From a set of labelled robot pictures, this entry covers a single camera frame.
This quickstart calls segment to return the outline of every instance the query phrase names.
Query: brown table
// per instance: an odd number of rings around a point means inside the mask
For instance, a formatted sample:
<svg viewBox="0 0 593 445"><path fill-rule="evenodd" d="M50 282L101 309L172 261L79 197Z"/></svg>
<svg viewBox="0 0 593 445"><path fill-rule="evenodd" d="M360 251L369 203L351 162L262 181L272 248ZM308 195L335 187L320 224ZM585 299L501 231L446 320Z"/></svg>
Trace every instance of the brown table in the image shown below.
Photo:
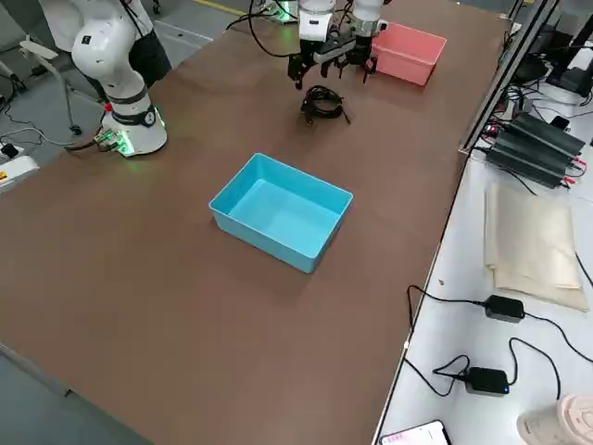
<svg viewBox="0 0 593 445"><path fill-rule="evenodd" d="M226 32L153 89L163 150L63 155L2 195L0 341L158 444L369 443L506 29L445 0L385 16L448 44L424 89L331 71L351 125L309 128L286 60ZM314 274L211 218L254 152L354 193Z"/></svg>

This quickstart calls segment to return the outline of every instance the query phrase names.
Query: pink storage box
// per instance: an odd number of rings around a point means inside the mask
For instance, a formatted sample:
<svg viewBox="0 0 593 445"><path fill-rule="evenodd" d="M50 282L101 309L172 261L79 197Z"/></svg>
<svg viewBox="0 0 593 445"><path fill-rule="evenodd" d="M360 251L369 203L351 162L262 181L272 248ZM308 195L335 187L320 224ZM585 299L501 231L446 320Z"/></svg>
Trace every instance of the pink storage box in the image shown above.
<svg viewBox="0 0 593 445"><path fill-rule="evenodd" d="M446 43L444 37L389 23L373 39L372 51L379 57L378 71L426 85Z"/></svg>

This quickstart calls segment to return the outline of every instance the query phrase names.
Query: white table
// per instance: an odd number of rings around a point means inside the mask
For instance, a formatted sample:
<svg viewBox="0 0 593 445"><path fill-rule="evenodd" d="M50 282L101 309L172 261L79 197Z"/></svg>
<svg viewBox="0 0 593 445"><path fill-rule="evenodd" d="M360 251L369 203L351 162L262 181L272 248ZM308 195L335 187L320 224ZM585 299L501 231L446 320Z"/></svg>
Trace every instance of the white table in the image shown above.
<svg viewBox="0 0 593 445"><path fill-rule="evenodd" d="M543 83L541 91L564 102L583 101L579 96ZM555 108L568 116L593 109L593 105L575 108L552 102L536 104ZM552 111L546 114L544 111L542 115L548 121L555 116ZM571 134L587 143L584 158L593 170L593 148L588 146L593 137L593 114L577 118L571 125ZM486 189L494 182L528 193L515 178L486 164L483 157L478 153L468 162L427 283L427 291L440 298L484 300L494 293L491 273L484 266ZM527 183L540 196L570 205L577 251L589 274L593 274L593 172L586 174L571 192ZM581 275L587 300L593 308L593 288ZM593 312L582 313L531 297L521 300L528 312L560 324L572 343L593 358ZM450 379L433 375L432 370L460 354L470 356L472 366L505 370L511 380L510 337L528 341L552 357L561 375L562 394L593 393L593 364L572 352L555 327L533 319L525 319L520 324L490 320L484 316L483 308L469 304L444 304L425 298L407 358L441 392L448 389ZM556 380L545 357L523 345L513 346L519 362L519 379L504 398L468 394L462 383L456 384L449 397L439 398L408 365L401 363L378 436L440 419L454 445L524 444L517 433L516 419L521 413L552 404L556 397Z"/></svg>

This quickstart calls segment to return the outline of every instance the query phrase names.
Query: blue plastic bin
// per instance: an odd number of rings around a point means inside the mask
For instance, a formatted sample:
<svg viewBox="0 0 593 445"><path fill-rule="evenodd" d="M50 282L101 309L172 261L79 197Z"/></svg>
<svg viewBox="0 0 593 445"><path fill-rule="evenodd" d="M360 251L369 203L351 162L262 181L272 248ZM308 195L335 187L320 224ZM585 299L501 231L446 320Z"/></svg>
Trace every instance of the blue plastic bin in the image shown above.
<svg viewBox="0 0 593 445"><path fill-rule="evenodd" d="M209 203L223 231L311 273L352 194L256 153Z"/></svg>

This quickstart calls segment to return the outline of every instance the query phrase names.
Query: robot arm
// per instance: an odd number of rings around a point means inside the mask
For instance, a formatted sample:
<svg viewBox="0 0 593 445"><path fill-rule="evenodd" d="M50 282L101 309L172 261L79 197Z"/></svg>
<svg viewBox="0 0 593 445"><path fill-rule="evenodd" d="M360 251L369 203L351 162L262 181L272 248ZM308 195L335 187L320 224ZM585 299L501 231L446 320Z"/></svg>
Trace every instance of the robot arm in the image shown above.
<svg viewBox="0 0 593 445"><path fill-rule="evenodd" d="M143 15L136 13L134 20L126 8L142 5L138 0L70 1L82 15L72 60L83 74L101 83L109 100L103 132L95 141L125 157L158 150L167 141L165 126L143 77L129 61L136 31L141 33L146 18L142 20Z"/></svg>
<svg viewBox="0 0 593 445"><path fill-rule="evenodd" d="M364 69L364 82L368 74L376 71L377 57L372 54L372 38L386 28L381 20L381 6L391 0L349 0L344 14L353 7L353 20L347 30L332 24L335 0L299 0L298 33L300 53L289 58L288 76L296 88L303 86L303 77L315 65L322 66L327 77L334 64L340 70L348 65Z"/></svg>

